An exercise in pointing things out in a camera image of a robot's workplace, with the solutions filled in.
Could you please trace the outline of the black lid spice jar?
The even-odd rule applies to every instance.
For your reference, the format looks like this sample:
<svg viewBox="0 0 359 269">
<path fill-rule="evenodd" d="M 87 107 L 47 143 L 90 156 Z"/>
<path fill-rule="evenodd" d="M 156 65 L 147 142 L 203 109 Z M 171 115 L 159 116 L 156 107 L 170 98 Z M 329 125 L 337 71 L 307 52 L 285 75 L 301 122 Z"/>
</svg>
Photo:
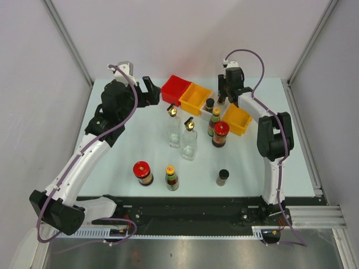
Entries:
<svg viewBox="0 0 359 269">
<path fill-rule="evenodd" d="M 218 173 L 216 184 L 220 187 L 224 186 L 228 178 L 229 178 L 229 171 L 227 169 L 221 169 Z"/>
<path fill-rule="evenodd" d="M 225 101 L 226 101 L 226 98 L 227 98 L 226 94 L 220 94 L 218 96 L 218 104 L 219 105 L 224 105 Z"/>
<path fill-rule="evenodd" d="M 213 112 L 213 109 L 214 109 L 214 99 L 213 98 L 208 98 L 206 100 L 204 109 L 209 113 Z"/>
</svg>

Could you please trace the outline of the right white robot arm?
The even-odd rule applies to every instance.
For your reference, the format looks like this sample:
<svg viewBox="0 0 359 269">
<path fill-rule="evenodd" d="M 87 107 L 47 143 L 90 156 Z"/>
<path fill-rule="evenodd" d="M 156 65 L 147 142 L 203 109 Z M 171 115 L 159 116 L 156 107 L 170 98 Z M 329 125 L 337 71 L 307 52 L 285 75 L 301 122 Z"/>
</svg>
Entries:
<svg viewBox="0 0 359 269">
<path fill-rule="evenodd" d="M 224 65 L 218 76 L 218 97 L 244 110 L 257 123 L 257 150 L 264 158 L 264 191 L 259 205 L 259 219 L 271 225 L 285 208 L 282 190 L 284 163 L 294 148 L 291 116 L 275 113 L 254 96 L 254 90 L 244 85 L 245 75 L 237 62 Z"/>
</svg>

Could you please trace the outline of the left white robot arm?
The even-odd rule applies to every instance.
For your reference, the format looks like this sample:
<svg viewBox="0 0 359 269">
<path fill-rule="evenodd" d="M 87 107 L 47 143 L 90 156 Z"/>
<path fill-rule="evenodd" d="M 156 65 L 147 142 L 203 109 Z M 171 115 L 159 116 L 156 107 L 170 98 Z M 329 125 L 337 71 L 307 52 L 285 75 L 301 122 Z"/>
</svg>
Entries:
<svg viewBox="0 0 359 269">
<path fill-rule="evenodd" d="M 78 149 L 44 191 L 34 190 L 29 197 L 39 222 L 72 235 L 94 220 L 107 219 L 112 224 L 123 220 L 124 210 L 118 207 L 116 198 L 103 195 L 78 201 L 77 197 L 96 164 L 125 131 L 125 122 L 133 115 L 133 109 L 159 103 L 160 87 L 148 76 L 142 80 L 147 92 L 142 92 L 138 83 L 130 86 L 112 80 L 105 85 L 102 102 L 85 128 Z"/>
</svg>

